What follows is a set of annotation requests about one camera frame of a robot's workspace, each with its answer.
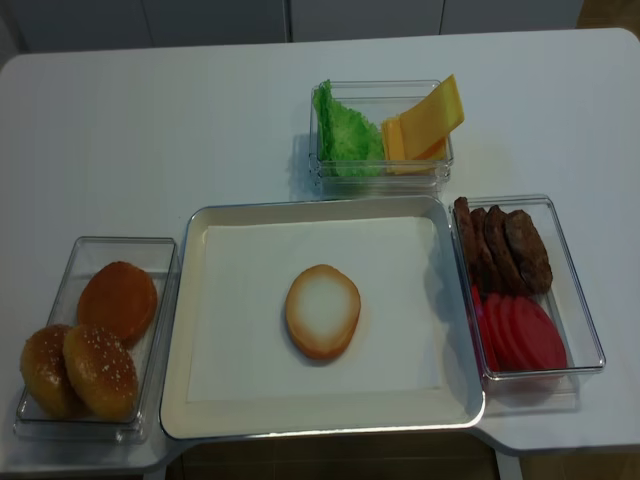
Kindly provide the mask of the white metal serving tray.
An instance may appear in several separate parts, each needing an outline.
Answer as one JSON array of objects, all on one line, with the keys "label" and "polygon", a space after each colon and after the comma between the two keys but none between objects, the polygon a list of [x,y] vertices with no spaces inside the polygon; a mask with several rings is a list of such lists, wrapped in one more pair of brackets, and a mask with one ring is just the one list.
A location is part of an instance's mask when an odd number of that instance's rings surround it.
[{"label": "white metal serving tray", "polygon": [[[435,346],[442,375],[437,388],[191,401],[187,397],[199,320],[206,237],[214,226],[260,226],[414,217],[435,232],[428,286]],[[430,196],[204,207],[187,227],[182,273],[166,368],[160,419],[176,439],[260,438],[408,430],[464,429],[483,416],[479,378],[464,287],[443,204]]]}]

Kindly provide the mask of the right sesame bun top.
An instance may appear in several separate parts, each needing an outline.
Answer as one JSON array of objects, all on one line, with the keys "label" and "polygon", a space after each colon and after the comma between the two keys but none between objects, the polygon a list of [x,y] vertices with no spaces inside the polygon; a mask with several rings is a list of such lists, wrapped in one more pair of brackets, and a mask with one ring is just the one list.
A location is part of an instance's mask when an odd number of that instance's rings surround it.
[{"label": "right sesame bun top", "polygon": [[138,376],[117,336],[102,327],[75,326],[65,336],[63,358],[74,391],[95,416],[108,422],[124,422],[131,416]]}]

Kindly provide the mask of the clear patty and tomato container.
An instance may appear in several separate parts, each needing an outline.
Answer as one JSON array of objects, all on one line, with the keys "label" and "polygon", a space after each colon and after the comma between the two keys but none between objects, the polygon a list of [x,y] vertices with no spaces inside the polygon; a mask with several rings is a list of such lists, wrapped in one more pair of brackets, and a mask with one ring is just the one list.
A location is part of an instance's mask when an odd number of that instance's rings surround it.
[{"label": "clear patty and tomato container", "polygon": [[[452,236],[470,312],[478,368],[492,410],[576,408],[581,386],[604,370],[606,357],[551,199],[544,195],[529,195],[467,200],[470,214],[476,208],[483,208],[488,213],[491,206],[498,205],[506,215],[514,210],[524,210],[531,216],[548,253],[553,273],[551,288],[545,294],[536,295],[530,291],[527,296],[518,296],[505,292],[502,280],[502,292],[497,294],[502,298],[526,297],[538,304],[557,328],[568,361],[568,367],[563,370],[493,372],[489,369],[471,293],[473,285],[479,291],[478,283],[471,283],[466,267],[453,202],[450,208]],[[480,291],[479,294],[484,304],[489,294],[483,295]]]}]

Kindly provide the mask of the left sesame bun top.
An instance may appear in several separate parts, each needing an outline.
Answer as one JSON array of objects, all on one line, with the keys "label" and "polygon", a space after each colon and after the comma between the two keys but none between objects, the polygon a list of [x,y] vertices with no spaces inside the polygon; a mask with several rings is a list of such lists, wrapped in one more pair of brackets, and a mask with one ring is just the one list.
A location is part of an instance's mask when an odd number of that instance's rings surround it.
[{"label": "left sesame bun top", "polygon": [[76,418],[84,404],[72,387],[65,366],[63,346],[71,327],[53,324],[36,331],[25,342],[20,372],[39,407],[54,419]]}]

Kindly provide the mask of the brown meat patty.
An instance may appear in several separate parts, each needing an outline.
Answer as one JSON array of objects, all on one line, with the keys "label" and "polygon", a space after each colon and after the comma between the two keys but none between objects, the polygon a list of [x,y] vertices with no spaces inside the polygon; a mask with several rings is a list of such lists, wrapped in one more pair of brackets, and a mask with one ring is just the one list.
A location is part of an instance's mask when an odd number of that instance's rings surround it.
[{"label": "brown meat patty", "polygon": [[490,207],[484,222],[484,236],[493,261],[499,270],[504,291],[512,295],[527,296],[530,290],[524,282],[505,236],[506,213],[498,205]]},{"label": "brown meat patty", "polygon": [[471,283],[475,284],[477,282],[478,252],[475,231],[466,197],[458,197],[454,201],[454,212],[466,267],[470,275]]},{"label": "brown meat patty", "polygon": [[531,216],[524,210],[514,210],[507,214],[504,229],[512,257],[531,293],[547,293],[553,273],[546,247]]},{"label": "brown meat patty", "polygon": [[479,291],[483,295],[501,293],[503,287],[501,275],[485,239],[486,215],[487,212],[483,208],[476,208],[471,212],[477,249],[476,280]]}]

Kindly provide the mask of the sesame bun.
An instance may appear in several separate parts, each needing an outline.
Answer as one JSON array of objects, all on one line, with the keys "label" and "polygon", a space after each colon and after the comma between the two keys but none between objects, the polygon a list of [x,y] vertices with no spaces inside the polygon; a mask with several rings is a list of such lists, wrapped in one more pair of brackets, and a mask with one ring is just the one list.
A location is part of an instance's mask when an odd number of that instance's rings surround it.
[{"label": "sesame bun", "polygon": [[36,331],[25,342],[20,372],[39,407],[54,419],[76,418],[84,404],[72,387],[65,366],[63,346],[71,327],[53,324]]},{"label": "sesame bun", "polygon": [[117,336],[102,327],[75,326],[65,336],[63,358],[74,391],[95,416],[108,422],[124,422],[131,416],[138,376]]}]

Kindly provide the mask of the leftmost red tomato slice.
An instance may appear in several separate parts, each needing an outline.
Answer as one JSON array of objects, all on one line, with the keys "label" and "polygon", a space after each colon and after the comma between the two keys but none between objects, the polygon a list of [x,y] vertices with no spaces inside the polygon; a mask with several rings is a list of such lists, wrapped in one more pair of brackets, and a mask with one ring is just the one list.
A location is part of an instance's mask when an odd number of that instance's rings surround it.
[{"label": "leftmost red tomato slice", "polygon": [[471,287],[472,299],[474,303],[474,309],[478,322],[478,328],[481,336],[482,345],[485,352],[486,362],[489,369],[493,372],[497,372],[499,369],[499,362],[495,355],[495,351],[492,344],[489,325],[487,323],[486,311],[479,294],[479,291],[475,285]]}]

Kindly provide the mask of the leftmost brown meat patty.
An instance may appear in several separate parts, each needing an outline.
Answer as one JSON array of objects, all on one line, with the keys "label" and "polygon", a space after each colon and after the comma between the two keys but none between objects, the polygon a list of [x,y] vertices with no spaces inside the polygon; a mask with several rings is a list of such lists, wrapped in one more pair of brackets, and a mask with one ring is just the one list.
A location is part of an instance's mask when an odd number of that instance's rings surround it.
[{"label": "leftmost brown meat patty", "polygon": [[458,197],[454,201],[454,212],[466,267],[470,275],[471,283],[475,284],[477,282],[478,252],[475,231],[466,197]]}]

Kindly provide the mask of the plain bun half in container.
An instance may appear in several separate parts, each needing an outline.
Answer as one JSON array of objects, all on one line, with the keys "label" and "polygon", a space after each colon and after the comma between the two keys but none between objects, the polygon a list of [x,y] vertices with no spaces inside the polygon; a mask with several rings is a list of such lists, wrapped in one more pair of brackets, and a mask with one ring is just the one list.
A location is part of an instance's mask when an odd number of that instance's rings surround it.
[{"label": "plain bun half in container", "polygon": [[151,276],[131,263],[116,261],[89,280],[78,301],[77,321],[105,328],[133,348],[151,325],[157,306]]}]

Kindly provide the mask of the rightmost red tomato slice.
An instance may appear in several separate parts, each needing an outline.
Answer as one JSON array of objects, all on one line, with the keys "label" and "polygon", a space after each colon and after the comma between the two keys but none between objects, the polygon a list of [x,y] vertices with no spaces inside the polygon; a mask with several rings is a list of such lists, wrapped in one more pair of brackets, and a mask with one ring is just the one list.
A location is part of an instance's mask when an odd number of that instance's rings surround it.
[{"label": "rightmost red tomato slice", "polygon": [[512,326],[525,356],[526,371],[563,370],[568,367],[564,343],[544,310],[526,297],[514,298]]}]

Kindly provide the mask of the green lettuce leaf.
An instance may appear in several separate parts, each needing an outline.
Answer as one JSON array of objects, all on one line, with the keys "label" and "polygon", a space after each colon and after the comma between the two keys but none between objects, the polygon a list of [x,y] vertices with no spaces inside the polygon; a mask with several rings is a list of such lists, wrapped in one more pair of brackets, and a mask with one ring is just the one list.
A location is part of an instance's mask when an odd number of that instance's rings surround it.
[{"label": "green lettuce leaf", "polygon": [[376,177],[385,159],[382,135],[361,112],[336,100],[329,79],[313,94],[319,160],[331,177]]}]

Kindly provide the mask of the clear bun container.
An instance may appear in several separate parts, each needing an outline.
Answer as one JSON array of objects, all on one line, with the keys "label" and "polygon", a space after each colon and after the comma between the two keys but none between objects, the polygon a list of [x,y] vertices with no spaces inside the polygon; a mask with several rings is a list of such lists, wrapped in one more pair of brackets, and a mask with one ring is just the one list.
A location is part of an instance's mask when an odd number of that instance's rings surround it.
[{"label": "clear bun container", "polygon": [[24,390],[16,411],[14,433],[21,438],[54,441],[141,443],[158,418],[158,402],[166,362],[167,337],[180,274],[178,248],[171,238],[80,237],[74,243],[47,326],[77,324],[81,293],[108,264],[123,261],[145,271],[157,292],[150,326],[131,349],[139,380],[133,412],[122,421],[95,416],[54,419]]}]

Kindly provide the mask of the rightmost brown meat patty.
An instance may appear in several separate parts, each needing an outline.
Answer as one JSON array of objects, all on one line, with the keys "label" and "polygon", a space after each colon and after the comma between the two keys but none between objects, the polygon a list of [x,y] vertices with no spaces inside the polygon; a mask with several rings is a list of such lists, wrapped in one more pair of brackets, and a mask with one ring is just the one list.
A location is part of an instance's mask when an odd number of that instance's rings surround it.
[{"label": "rightmost brown meat patty", "polygon": [[514,210],[507,214],[504,229],[512,257],[531,293],[547,293],[553,273],[546,247],[531,216],[524,210]]}]

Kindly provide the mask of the clear lettuce and cheese container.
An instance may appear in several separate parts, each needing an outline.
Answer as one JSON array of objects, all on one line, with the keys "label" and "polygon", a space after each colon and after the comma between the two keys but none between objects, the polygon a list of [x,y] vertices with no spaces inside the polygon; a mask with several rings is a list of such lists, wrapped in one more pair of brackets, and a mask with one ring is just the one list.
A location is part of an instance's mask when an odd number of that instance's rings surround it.
[{"label": "clear lettuce and cheese container", "polygon": [[[417,105],[439,86],[438,80],[334,81],[335,100],[362,114],[378,129],[392,116]],[[389,162],[381,160],[327,160],[321,153],[321,127],[315,109],[310,113],[308,163],[310,179],[324,199],[432,195],[438,197],[450,180],[454,155],[446,138],[428,160]]]}]

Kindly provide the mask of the red tomato slice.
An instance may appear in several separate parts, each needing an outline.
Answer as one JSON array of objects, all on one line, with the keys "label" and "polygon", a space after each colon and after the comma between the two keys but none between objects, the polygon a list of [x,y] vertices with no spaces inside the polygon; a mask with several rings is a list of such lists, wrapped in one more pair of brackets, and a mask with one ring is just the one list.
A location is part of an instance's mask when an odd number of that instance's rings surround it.
[{"label": "red tomato slice", "polygon": [[487,323],[486,311],[479,294],[479,291],[475,285],[471,287],[472,299],[474,303],[474,309],[478,322],[478,328],[481,336],[482,345],[485,352],[486,362],[489,369],[493,372],[497,372],[499,369],[499,362],[495,355],[495,351],[492,344],[489,325]]},{"label": "red tomato slice", "polygon": [[512,326],[525,356],[526,371],[563,370],[568,367],[564,343],[544,310],[526,297],[514,298]]},{"label": "red tomato slice", "polygon": [[525,371],[530,369],[530,362],[516,339],[513,313],[514,298],[503,297],[497,310],[496,355],[504,371]]},{"label": "red tomato slice", "polygon": [[497,293],[489,294],[484,302],[484,313],[489,328],[489,335],[498,362],[496,371],[511,371],[514,367],[509,345],[506,342],[500,307],[502,297]]}]

